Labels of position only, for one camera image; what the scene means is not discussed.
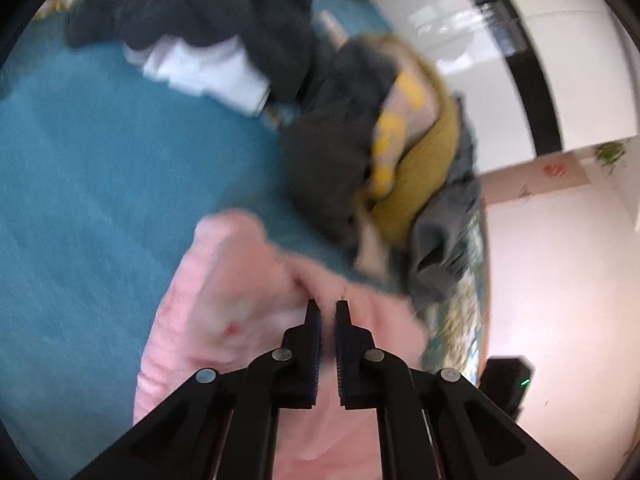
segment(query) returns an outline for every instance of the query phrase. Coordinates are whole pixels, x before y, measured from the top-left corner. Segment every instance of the pink sweater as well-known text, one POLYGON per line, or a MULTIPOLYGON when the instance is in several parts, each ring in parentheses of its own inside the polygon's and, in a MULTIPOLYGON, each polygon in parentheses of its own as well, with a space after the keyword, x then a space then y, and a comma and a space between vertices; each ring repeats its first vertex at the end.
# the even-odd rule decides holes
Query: pink sweater
MULTIPOLYGON (((376 345, 417 367, 424 334, 409 304, 347 282, 304 256, 270 244, 260 221, 228 211, 203 218, 162 298, 142 357, 134 423, 196 370, 237 370, 280 345, 302 323, 314 298, 322 313, 323 347, 332 348, 335 302, 349 301, 354 324, 376 345)), ((340 407, 335 361, 323 359, 312 410, 281 410, 276 480, 382 478, 376 415, 340 407)))

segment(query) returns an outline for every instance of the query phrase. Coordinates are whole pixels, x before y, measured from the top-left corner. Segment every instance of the white garment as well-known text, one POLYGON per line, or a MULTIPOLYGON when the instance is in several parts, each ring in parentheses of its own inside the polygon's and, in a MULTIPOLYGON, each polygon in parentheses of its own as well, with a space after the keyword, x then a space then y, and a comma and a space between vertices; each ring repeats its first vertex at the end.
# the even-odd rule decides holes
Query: white garment
POLYGON ((145 50, 125 45, 124 56, 153 81, 189 95, 210 95, 244 115, 260 114, 269 95, 269 80, 251 64, 238 36, 201 48, 163 36, 145 50))

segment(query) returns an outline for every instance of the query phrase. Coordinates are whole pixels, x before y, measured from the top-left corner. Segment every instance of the silver screw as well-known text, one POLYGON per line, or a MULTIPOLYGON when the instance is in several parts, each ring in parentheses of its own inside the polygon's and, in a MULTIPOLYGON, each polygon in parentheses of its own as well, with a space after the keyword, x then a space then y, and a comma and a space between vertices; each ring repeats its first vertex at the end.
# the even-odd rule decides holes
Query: silver screw
POLYGON ((196 381, 201 384, 212 383, 216 380, 216 371, 211 368, 203 368, 196 374, 196 381))
POLYGON ((293 353, 288 348, 276 348, 271 352, 271 357, 274 361, 288 361, 291 359, 293 353))
POLYGON ((385 353, 380 348, 372 348, 364 352, 364 358, 372 363, 379 363, 385 358, 385 353))
POLYGON ((449 383, 455 383, 460 378, 460 372, 453 368, 443 368, 440 370, 440 376, 449 383))

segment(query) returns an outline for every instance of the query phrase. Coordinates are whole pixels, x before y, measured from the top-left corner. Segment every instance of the blue fabric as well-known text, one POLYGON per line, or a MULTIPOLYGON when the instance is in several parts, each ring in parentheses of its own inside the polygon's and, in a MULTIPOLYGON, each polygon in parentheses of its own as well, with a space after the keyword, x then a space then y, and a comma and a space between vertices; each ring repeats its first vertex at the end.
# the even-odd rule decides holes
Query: blue fabric
MULTIPOLYGON (((350 32, 365 0, 316 0, 350 32)), ((350 278, 292 208, 277 134, 145 80, 116 44, 72 52, 64 16, 32 23, 0 75, 0 418, 42 480, 130 427, 156 307, 196 222, 238 206, 350 278)))

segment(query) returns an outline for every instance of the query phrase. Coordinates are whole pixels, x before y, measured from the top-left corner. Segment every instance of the black garment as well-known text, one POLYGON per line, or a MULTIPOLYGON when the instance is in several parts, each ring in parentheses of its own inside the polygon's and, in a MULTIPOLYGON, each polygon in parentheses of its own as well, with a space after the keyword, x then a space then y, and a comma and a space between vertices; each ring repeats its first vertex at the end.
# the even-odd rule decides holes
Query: black garment
POLYGON ((474 174, 474 142, 460 109, 460 145, 444 186, 418 215, 411 232, 408 291, 414 307, 446 301, 455 292, 468 260, 465 230, 480 203, 474 174))
POLYGON ((82 0, 66 42, 77 48, 117 40, 133 50, 161 36, 211 46, 239 35, 280 100, 295 98, 312 59, 311 0, 82 0))
POLYGON ((330 241, 357 245, 353 197, 370 165, 372 131, 394 84, 395 62, 364 40, 331 59, 319 48, 302 116, 281 134, 294 205, 330 241))

